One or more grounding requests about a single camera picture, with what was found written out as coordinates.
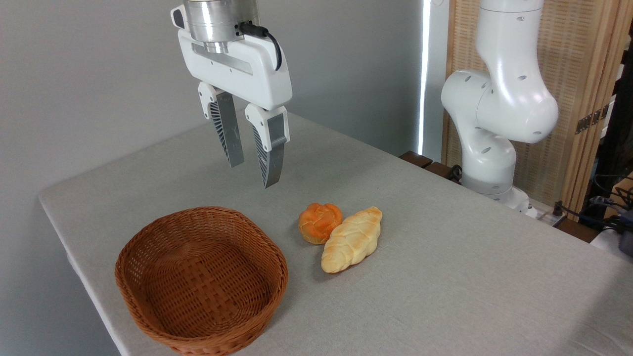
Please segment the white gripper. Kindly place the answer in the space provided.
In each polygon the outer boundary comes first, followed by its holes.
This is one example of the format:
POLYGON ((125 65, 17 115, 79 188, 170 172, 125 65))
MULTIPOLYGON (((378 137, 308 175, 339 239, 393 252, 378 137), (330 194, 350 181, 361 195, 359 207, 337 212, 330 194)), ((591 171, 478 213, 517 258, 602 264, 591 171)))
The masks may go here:
POLYGON ((255 5, 181 5, 171 11, 181 53, 231 167, 244 162, 233 95, 246 100, 265 188, 279 181, 290 141, 285 105, 293 95, 281 47, 255 5))

